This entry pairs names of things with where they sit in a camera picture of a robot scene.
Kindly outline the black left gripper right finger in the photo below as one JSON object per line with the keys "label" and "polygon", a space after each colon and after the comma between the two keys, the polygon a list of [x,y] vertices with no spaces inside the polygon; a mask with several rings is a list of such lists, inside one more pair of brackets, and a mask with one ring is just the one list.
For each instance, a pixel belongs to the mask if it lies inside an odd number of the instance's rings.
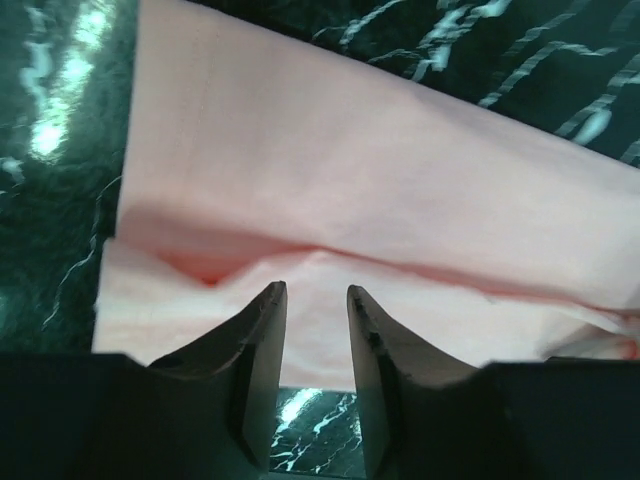
{"label": "black left gripper right finger", "polygon": [[347,309],[370,479],[635,479],[639,365],[554,357],[475,368],[362,287]]}

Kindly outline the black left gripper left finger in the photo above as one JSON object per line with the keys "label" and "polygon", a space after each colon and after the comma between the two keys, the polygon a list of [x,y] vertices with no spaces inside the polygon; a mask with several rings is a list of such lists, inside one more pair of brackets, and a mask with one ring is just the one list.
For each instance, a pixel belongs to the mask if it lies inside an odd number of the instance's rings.
{"label": "black left gripper left finger", "polygon": [[2,477],[263,477],[286,313],[286,286],[274,282],[146,366],[124,354],[3,354]]}

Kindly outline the peach t shirt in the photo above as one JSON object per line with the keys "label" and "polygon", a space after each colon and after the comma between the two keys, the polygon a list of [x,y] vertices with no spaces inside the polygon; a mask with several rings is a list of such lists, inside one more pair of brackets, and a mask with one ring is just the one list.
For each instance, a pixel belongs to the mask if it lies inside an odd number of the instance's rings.
{"label": "peach t shirt", "polygon": [[634,168],[187,1],[144,1],[93,348],[288,287],[281,381],[349,390],[346,291],[478,366],[639,346]]}

